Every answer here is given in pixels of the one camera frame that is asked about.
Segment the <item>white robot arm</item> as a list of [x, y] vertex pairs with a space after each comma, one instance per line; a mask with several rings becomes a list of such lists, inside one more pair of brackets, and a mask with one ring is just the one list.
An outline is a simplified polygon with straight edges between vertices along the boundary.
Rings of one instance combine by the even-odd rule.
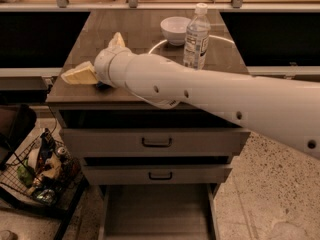
[[168, 108], [184, 102], [320, 158], [320, 84], [195, 70], [114, 41], [93, 63], [62, 74], [68, 84], [99, 81]]

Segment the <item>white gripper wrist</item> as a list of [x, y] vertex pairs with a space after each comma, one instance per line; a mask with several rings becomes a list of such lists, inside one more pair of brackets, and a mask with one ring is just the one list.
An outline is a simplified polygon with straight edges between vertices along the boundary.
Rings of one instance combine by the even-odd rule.
[[116, 32], [109, 41], [108, 48], [102, 50], [94, 61], [83, 62], [73, 69], [64, 72], [61, 78], [70, 85], [92, 85], [98, 80], [114, 88], [122, 87], [125, 67], [134, 57], [126, 48], [120, 32]]

